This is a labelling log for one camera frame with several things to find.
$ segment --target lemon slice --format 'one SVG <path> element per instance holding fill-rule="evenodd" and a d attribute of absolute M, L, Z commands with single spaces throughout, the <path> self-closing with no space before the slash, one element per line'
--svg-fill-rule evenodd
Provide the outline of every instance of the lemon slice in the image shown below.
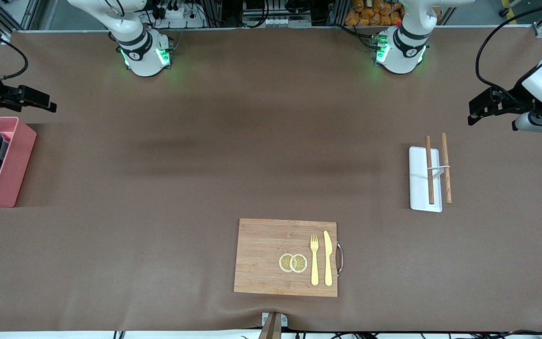
<path fill-rule="evenodd" d="M 304 255 L 293 255 L 290 260 L 290 268 L 294 273 L 302 273 L 307 269 L 307 258 Z"/>
<path fill-rule="evenodd" d="M 290 273 L 292 272 L 292 268 L 290 267 L 290 261 L 292 261 L 292 255 L 290 253 L 286 253 L 279 258 L 279 267 L 282 271 Z"/>

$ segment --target wooden cutting board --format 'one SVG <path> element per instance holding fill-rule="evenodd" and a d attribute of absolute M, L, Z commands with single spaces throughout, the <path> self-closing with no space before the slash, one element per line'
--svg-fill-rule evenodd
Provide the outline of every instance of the wooden cutting board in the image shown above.
<path fill-rule="evenodd" d="M 333 252 L 330 257 L 333 284 L 326 286 L 323 231 L 329 233 Z M 319 239 L 317 252 L 319 284 L 311 284 L 311 235 Z M 234 292 L 279 294 L 282 296 L 337 297 L 336 223 L 273 219 L 240 219 L 235 259 Z M 284 253 L 303 254 L 307 269 L 286 273 L 279 267 Z"/>

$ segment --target cable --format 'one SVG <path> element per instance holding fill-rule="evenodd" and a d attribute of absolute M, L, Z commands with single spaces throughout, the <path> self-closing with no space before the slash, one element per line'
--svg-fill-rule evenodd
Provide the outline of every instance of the cable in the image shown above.
<path fill-rule="evenodd" d="M 212 22 L 214 22 L 214 23 L 216 23 L 216 24 L 223 24 L 223 21 L 215 20 L 215 19 L 213 19 L 212 17 L 209 17 L 209 16 L 206 14 L 206 12 L 205 12 L 204 10 L 202 10 L 202 9 L 200 8 L 200 6 L 198 6 L 197 4 L 196 4 L 196 8 L 198 9 L 198 12 L 202 13 L 208 20 L 210 20 L 210 21 L 212 21 Z"/>
<path fill-rule="evenodd" d="M 150 25 L 150 27 L 154 28 L 154 23 L 152 22 L 152 17 L 150 17 L 150 12 L 147 11 L 147 10 L 144 10 L 144 9 L 142 9 L 142 10 L 140 10 L 140 11 L 138 11 L 138 12 L 146 13 L 146 15 L 148 16 L 148 24 Z"/>
<path fill-rule="evenodd" d="M 355 30 L 355 34 L 357 35 L 357 38 L 359 38 L 359 41 L 361 43 L 363 43 L 363 46 L 365 46 L 365 47 L 367 47 L 369 49 L 374 49 L 374 47 L 372 47 L 372 45 L 369 45 L 367 42 L 365 42 L 363 40 L 363 37 L 361 36 L 361 34 L 359 34 L 359 32 L 357 32 L 357 28 L 355 26 L 353 26 L 352 28 L 353 28 L 353 30 Z"/>
<path fill-rule="evenodd" d="M 377 47 L 369 45 L 367 42 L 365 42 L 365 40 L 363 40 L 363 39 L 372 39 L 373 36 L 370 35 L 370 34 L 361 34 L 361 33 L 357 32 L 357 28 L 355 26 L 352 27 L 353 31 L 346 28 L 346 26 L 342 26 L 340 24 L 330 24 L 330 26 L 340 27 L 344 32 L 347 32 L 348 34 L 350 34 L 352 36 L 356 36 L 359 39 L 359 41 L 363 44 L 363 46 L 365 46 L 365 47 L 367 47 L 369 49 L 372 49 L 372 50 L 378 49 Z"/>
<path fill-rule="evenodd" d="M 486 339 L 503 339 L 505 337 L 509 337 L 510 335 L 515 334 L 532 334 L 532 335 L 542 335 L 542 332 L 535 332 L 535 331 L 529 331 L 529 330 L 518 330 L 514 332 L 503 332 L 503 334 L 495 332 L 495 336 L 490 335 L 490 333 L 484 334 L 484 335 L 478 335 L 477 333 L 469 333 L 471 336 L 475 338 L 484 337 Z"/>
<path fill-rule="evenodd" d="M 112 5 L 108 2 L 108 0 L 104 0 L 104 1 L 106 2 L 106 4 L 107 4 L 108 6 L 110 6 L 110 9 L 112 9 L 116 14 L 118 14 L 118 11 L 117 11 L 114 7 L 112 7 Z M 125 9 L 124 9 L 123 6 L 120 4 L 120 1 L 119 1 L 119 0 L 116 0 L 116 3 L 119 5 L 120 10 L 121 10 L 121 13 L 122 13 L 122 14 L 120 14 L 120 17 L 125 17 Z"/>
<path fill-rule="evenodd" d="M 177 39 L 177 44 L 175 44 L 175 45 L 173 46 L 173 52 L 176 51 L 177 48 L 179 48 L 179 42 L 181 42 L 181 36 L 183 36 L 183 31 L 184 31 L 184 30 L 185 30 L 185 28 L 183 28 L 183 29 L 181 30 L 181 33 L 179 33 L 179 37 L 178 37 L 178 39 Z"/>
<path fill-rule="evenodd" d="M 15 78 L 18 75 L 21 75 L 22 73 L 24 73 L 24 71 L 26 71 L 26 69 L 28 68 L 28 59 L 26 58 L 24 53 L 21 50 L 19 50 L 16 46 L 12 45 L 8 41 L 5 41 L 1 37 L 0 37 L 0 41 L 3 42 L 4 44 L 8 45 L 9 47 L 12 47 L 13 50 L 18 52 L 18 54 L 20 54 L 20 56 L 22 56 L 22 58 L 24 59 L 24 66 L 22 66 L 22 69 L 20 71 L 17 71 L 16 73 L 13 73 L 11 75 L 0 76 L 0 80 L 12 79 L 12 78 Z"/>
<path fill-rule="evenodd" d="M 515 15 L 513 17 L 510 17 L 509 19 L 507 19 L 505 22 L 503 22 L 501 25 L 497 26 L 487 37 L 486 39 L 484 40 L 484 42 L 482 43 L 482 45 L 480 46 L 480 49 L 478 49 L 478 54 L 476 55 L 476 77 L 478 78 L 478 80 L 480 80 L 481 82 L 487 84 L 488 86 L 491 86 L 491 87 L 494 87 L 494 88 L 497 88 L 500 92 L 502 92 L 503 94 L 505 94 L 509 99 L 511 99 L 512 101 L 514 101 L 514 103 L 516 103 L 517 105 L 521 106 L 521 107 L 524 107 L 524 108 L 527 108 L 529 109 L 529 107 L 526 107 L 525 105 L 523 105 L 520 101 L 518 101 L 517 99 L 515 99 L 507 90 L 505 90 L 503 87 L 495 84 L 495 83 L 492 83 L 486 79 L 484 79 L 482 77 L 482 75 L 480 75 L 480 55 L 482 55 L 482 51 L 484 51 L 484 47 L 486 47 L 486 44 L 488 43 L 488 41 L 495 35 L 495 33 L 497 33 L 501 28 L 503 28 L 503 26 L 509 24 L 510 22 L 516 20 L 516 19 L 519 19 L 523 16 L 527 16 L 529 14 L 532 14 L 532 13 L 536 13 L 538 11 L 542 11 L 542 6 L 540 7 L 537 7 L 537 8 L 534 8 L 534 9 L 531 9 L 529 11 L 525 11 L 523 13 L 520 13 L 518 15 Z"/>
<path fill-rule="evenodd" d="M 284 7 L 290 13 L 301 14 L 311 10 L 312 0 L 288 0 Z"/>
<path fill-rule="evenodd" d="M 265 14 L 265 6 L 263 6 L 262 8 L 262 17 L 260 19 L 260 21 L 258 21 L 256 23 L 256 25 L 254 26 L 249 26 L 249 25 L 246 25 L 244 24 L 244 22 L 242 22 L 240 19 L 239 19 L 239 9 L 237 6 L 235 6 L 235 11 L 234 11 L 234 17 L 235 17 L 235 21 L 237 22 L 238 25 L 241 25 L 242 27 L 245 27 L 245 28 L 257 28 L 259 27 L 260 25 L 263 25 L 265 23 L 265 21 L 267 21 L 267 19 L 269 18 L 269 0 L 265 0 L 265 5 L 267 7 L 267 14 Z"/>
<path fill-rule="evenodd" d="M 127 331 L 114 331 L 114 336 L 112 336 L 112 339 L 116 339 L 116 333 L 120 332 L 119 339 L 123 339 L 125 337 L 125 332 Z"/>

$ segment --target brown tablecloth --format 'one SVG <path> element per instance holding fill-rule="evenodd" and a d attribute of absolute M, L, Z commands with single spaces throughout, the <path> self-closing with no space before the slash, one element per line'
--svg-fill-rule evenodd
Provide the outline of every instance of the brown tablecloth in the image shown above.
<path fill-rule="evenodd" d="M 408 75 L 340 30 L 186 32 L 170 71 L 123 67 L 105 34 L 14 34 L 56 114 L 18 208 L 0 210 L 0 331 L 542 330 L 542 134 L 467 126 L 487 29 L 438 29 Z M 542 56 L 506 28 L 482 73 Z M 0 48 L 0 74 L 21 60 Z M 13 114 L 0 110 L 2 114 Z M 408 148 L 449 138 L 452 206 L 409 209 Z M 232 291 L 239 218 L 336 221 L 338 298 Z"/>

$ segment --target white tray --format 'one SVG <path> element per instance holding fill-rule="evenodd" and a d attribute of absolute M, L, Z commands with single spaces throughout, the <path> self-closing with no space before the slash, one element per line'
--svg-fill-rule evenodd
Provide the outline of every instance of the white tray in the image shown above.
<path fill-rule="evenodd" d="M 431 148 L 430 154 L 432 156 L 432 167 L 440 166 L 438 150 Z M 442 172 L 442 169 L 434 170 L 434 204 L 430 204 L 426 148 L 415 146 L 409 148 L 409 202 L 412 210 L 443 211 L 443 194 L 440 187 L 440 174 Z"/>

